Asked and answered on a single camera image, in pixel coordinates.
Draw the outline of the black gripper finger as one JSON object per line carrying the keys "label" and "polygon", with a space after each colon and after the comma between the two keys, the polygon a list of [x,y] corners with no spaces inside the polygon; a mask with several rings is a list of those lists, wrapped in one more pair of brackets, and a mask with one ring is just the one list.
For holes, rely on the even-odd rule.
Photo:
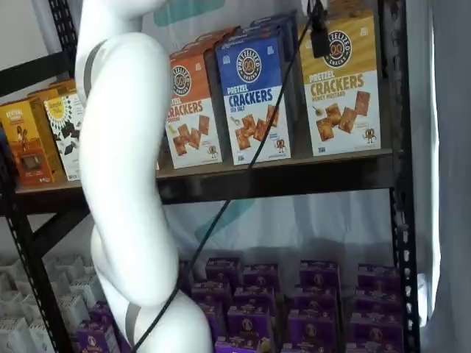
{"label": "black gripper finger", "polygon": [[315,58],[328,55],[326,10],[320,0],[310,1],[311,45]]}

